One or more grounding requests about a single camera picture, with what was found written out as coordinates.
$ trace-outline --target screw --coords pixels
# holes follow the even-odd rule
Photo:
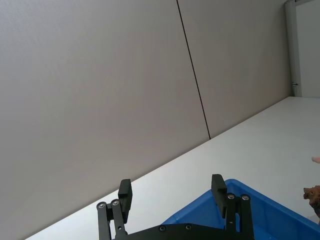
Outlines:
[[[250,197],[249,197],[249,196],[247,196],[247,195],[243,195],[243,196],[242,196],[242,199],[243,199],[243,200],[249,200],[249,199],[250,199]]]
[[[160,232],[165,232],[166,231],[166,227],[165,226],[160,226],[159,227],[159,231]]]
[[[100,204],[98,205],[98,208],[102,209],[104,206],[105,206],[104,203],[100,203]]]
[[[235,195],[233,195],[232,193],[228,194],[228,199],[234,199]]]

